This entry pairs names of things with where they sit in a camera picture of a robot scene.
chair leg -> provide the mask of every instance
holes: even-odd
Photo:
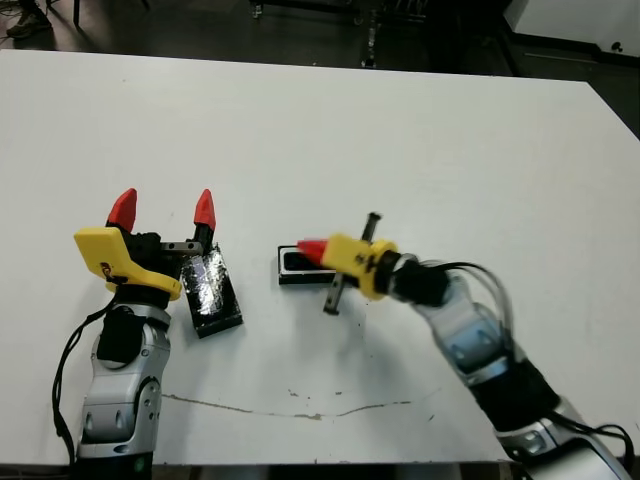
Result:
[[[73,0],[73,24],[80,26],[80,0]]]

crack on table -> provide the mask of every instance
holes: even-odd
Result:
[[[179,397],[177,395],[171,395],[171,394],[162,394],[163,397],[165,398],[169,398],[171,400],[177,400],[178,402],[186,402],[186,403],[193,403],[195,405],[202,405],[205,407],[211,407],[211,408],[220,408],[222,410],[230,410],[232,412],[238,412],[238,413],[249,413],[251,415],[262,415],[265,417],[283,417],[283,418],[303,418],[306,420],[322,420],[325,417],[329,417],[329,418],[337,418],[337,417],[346,417],[347,415],[351,415],[352,413],[356,413],[356,412],[362,412],[363,410],[372,410],[374,408],[384,408],[384,407],[389,407],[392,405],[411,405],[412,403],[417,403],[423,400],[426,400],[427,398],[435,395],[436,393],[440,392],[442,389],[438,388],[437,390],[429,393],[428,395],[425,395],[424,397],[422,397],[419,400],[413,401],[413,400],[403,400],[403,401],[398,401],[398,402],[388,402],[388,403],[378,403],[378,404],[374,404],[374,405],[365,405],[363,407],[358,407],[358,408],[354,408],[353,410],[348,410],[346,412],[343,413],[316,413],[316,414],[307,414],[307,413],[295,413],[295,414],[287,414],[287,413],[275,413],[275,412],[259,412],[256,410],[247,410],[245,408],[238,408],[238,407],[233,407],[231,405],[223,405],[221,403],[211,403],[211,402],[203,402],[201,400],[193,400],[191,398],[185,398],[185,397]]]

person's foot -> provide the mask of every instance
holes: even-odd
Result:
[[[22,12],[18,23],[7,30],[7,36],[19,40],[30,37],[36,32],[49,30],[50,28],[51,22],[49,22],[45,14],[41,11],[38,11],[38,13]]]

white table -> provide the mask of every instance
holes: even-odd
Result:
[[[506,458],[406,305],[349,291],[334,318],[278,286],[278,245],[371,210],[403,251],[498,273],[549,382],[640,441],[640,143],[588,85],[2,51],[0,110],[0,463],[66,461],[54,371],[109,298],[72,235],[131,186],[136,230],[178,240],[211,188],[245,320],[198,340],[170,305],[156,462]],[[75,433],[98,332],[65,370]]]

white cabinet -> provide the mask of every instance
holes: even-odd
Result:
[[[594,43],[640,56],[640,0],[514,0],[505,18],[517,33]],[[620,44],[622,51],[612,50]]]

